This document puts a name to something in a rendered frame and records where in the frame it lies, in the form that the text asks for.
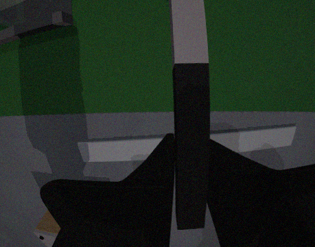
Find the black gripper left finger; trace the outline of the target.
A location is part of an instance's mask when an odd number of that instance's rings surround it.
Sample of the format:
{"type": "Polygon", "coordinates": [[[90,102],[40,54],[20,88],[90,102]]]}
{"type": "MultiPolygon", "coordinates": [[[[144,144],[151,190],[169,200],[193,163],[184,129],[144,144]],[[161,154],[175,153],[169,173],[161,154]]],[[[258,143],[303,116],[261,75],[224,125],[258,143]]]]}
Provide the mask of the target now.
{"type": "Polygon", "coordinates": [[[146,230],[154,247],[170,247],[175,151],[172,132],[122,181],[56,179],[41,187],[40,196],[60,228],[146,230]]]}

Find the green flat mat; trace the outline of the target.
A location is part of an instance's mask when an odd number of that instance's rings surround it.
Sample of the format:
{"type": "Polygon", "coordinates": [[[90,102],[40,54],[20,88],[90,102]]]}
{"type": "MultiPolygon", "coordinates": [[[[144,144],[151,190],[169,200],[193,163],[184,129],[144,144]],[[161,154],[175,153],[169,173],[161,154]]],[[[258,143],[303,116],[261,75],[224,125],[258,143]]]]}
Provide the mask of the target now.
{"type": "MultiPolygon", "coordinates": [[[[0,46],[0,116],[174,112],[169,0],[71,0],[0,46]]],[[[315,0],[204,0],[210,112],[315,112],[315,0]]]]}

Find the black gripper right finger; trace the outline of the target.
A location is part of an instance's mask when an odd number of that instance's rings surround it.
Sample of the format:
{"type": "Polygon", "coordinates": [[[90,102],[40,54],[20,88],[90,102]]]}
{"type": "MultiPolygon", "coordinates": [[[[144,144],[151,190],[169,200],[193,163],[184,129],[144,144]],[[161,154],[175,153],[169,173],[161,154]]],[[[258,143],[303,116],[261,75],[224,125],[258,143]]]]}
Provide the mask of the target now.
{"type": "Polygon", "coordinates": [[[256,247],[287,201],[315,192],[315,164],[275,170],[209,140],[207,206],[220,247],[256,247]]]}

